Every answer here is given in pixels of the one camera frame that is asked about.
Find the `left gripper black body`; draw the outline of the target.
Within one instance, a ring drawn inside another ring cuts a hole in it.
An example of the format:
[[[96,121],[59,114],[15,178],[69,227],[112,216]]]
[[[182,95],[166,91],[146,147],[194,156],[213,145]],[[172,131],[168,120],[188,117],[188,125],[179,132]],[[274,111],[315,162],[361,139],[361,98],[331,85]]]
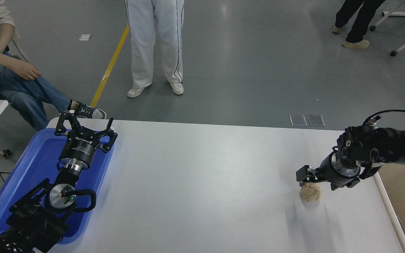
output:
[[[67,132],[66,143],[58,158],[63,165],[75,163],[81,168],[90,168],[96,149],[100,146],[98,131],[75,129]]]

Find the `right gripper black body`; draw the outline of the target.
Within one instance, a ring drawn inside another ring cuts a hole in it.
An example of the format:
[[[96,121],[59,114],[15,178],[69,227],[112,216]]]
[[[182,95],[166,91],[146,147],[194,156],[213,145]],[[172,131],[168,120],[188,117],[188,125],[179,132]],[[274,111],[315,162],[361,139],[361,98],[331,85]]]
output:
[[[344,186],[348,182],[347,167],[335,153],[326,157],[318,168],[319,176],[334,186]]]

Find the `person's right hand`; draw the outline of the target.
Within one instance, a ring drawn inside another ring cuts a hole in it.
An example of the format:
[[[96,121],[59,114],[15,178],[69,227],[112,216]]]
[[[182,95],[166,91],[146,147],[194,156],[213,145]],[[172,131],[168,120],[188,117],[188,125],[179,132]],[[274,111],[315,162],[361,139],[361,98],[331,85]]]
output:
[[[35,80],[41,76],[39,68],[22,60],[13,59],[9,68],[24,80]]]

